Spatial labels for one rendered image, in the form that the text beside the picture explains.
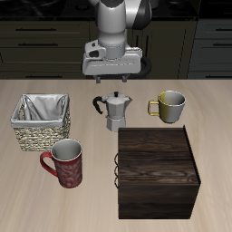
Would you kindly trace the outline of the red patterned mug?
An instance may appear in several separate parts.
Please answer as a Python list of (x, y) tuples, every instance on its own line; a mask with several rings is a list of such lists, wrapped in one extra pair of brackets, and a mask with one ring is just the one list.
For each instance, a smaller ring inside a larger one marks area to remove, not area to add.
[[(48, 166), (44, 158), (50, 158), (55, 169)], [(82, 182), (82, 145), (77, 140), (63, 139), (55, 142), (50, 151), (41, 154), (40, 163), (58, 178), (64, 188), (76, 188)]]

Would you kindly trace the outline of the yellow and white mug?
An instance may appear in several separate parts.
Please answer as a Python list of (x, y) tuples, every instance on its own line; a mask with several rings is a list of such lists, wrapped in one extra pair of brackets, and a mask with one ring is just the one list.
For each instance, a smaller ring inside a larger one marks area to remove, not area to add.
[[(165, 123), (175, 123), (179, 120), (182, 110), (186, 103), (186, 97), (175, 91), (164, 91), (158, 95), (156, 101), (149, 101), (148, 114), (150, 116), (158, 116)], [(152, 112), (150, 107), (152, 104), (159, 105), (158, 112)]]

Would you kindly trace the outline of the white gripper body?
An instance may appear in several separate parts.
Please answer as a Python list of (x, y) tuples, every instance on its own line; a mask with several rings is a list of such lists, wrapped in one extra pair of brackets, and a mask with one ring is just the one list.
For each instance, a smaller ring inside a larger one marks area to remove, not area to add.
[(93, 49), (83, 55), (82, 73), (84, 75), (139, 73), (142, 50), (127, 47), (121, 58), (107, 60), (106, 49)]

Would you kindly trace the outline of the dark wooden cabinet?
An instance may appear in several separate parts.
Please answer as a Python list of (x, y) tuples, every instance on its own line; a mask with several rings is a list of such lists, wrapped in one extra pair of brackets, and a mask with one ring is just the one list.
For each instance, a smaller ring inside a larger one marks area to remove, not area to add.
[(189, 219), (201, 180), (185, 127), (124, 128), (114, 158), (120, 219)]

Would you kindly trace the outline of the woven basket with white liner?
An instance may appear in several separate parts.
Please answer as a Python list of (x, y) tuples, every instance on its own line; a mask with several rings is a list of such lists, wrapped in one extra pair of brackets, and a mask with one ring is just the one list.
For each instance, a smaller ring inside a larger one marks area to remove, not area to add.
[(11, 117), (11, 126), (24, 151), (48, 151), (70, 133), (70, 98), (67, 93), (23, 94)]

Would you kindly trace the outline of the dark kitchen cupboards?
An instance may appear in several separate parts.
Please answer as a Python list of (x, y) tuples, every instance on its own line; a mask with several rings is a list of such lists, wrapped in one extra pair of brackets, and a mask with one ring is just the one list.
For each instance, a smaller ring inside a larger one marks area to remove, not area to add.
[[(150, 23), (128, 29), (127, 43), (150, 60), (146, 77), (183, 79), (204, 0), (149, 1)], [(98, 35), (89, 0), (0, 0), (0, 79), (93, 78), (82, 57)]]

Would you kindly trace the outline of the silver moka pot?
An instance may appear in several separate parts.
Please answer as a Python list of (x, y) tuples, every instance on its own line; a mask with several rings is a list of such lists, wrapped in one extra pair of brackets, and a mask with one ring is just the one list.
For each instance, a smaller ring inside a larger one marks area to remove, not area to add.
[(107, 128), (110, 131), (117, 132), (119, 128), (126, 126), (125, 111), (127, 106), (132, 102), (132, 98), (120, 92), (109, 93), (107, 96), (97, 96), (93, 99), (92, 104), (99, 114), (102, 114), (98, 102), (106, 104), (108, 112)]

